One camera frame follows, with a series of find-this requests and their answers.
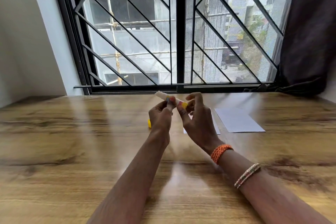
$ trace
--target gold bangle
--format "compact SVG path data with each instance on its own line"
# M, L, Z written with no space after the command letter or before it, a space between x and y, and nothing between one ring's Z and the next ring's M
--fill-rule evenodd
M259 163L253 164L248 170L246 170L241 177L236 181L234 187L238 189L240 186L244 184L255 172L257 172L261 168Z

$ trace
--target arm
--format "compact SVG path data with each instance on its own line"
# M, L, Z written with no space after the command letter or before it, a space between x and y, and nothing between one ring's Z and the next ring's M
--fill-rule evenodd
M211 110L203 104L200 93L187 97L189 110L194 112L192 120L186 110L178 107L183 126L191 139L209 155L224 144L213 126ZM253 165L248 159L233 150L225 151L218 164L227 173L232 184ZM320 213L299 199L294 193L261 170L252 175L239 190L251 203L266 224L331 224Z
M140 223L149 188L169 144L174 97L149 111L152 131L132 162L100 203L88 224Z

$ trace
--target yellow cap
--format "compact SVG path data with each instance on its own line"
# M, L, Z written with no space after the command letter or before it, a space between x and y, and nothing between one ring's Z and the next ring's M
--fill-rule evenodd
M188 103L187 103L187 102L183 102L183 103L181 104L181 106L182 106L184 109L186 109L187 106L188 106Z

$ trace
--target wooden table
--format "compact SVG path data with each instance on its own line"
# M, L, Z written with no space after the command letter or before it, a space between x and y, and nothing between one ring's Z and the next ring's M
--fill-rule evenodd
M158 102L60 97L1 109L0 223L85 223L146 140ZM248 111L266 133L228 133L215 114L222 140L336 222L335 105L280 93L205 94L204 103ZM176 110L170 135L143 223L262 223L183 134Z

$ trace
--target white paper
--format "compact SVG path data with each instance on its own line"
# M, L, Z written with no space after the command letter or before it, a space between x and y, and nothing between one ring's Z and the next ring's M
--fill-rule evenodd
M265 132L244 110L233 108L216 108L220 120L229 133Z
M217 126L217 123L215 122L215 119L214 119L214 117L213 117L212 111L211 111L211 116L212 116L212 121L213 121L213 125L214 125L214 127L215 127L215 130L216 130L216 133L217 133L217 135L220 135L221 133L220 133L220 131L219 131L219 128L218 128L218 126ZM183 128L183 134L187 134L187 131L186 131L184 128Z

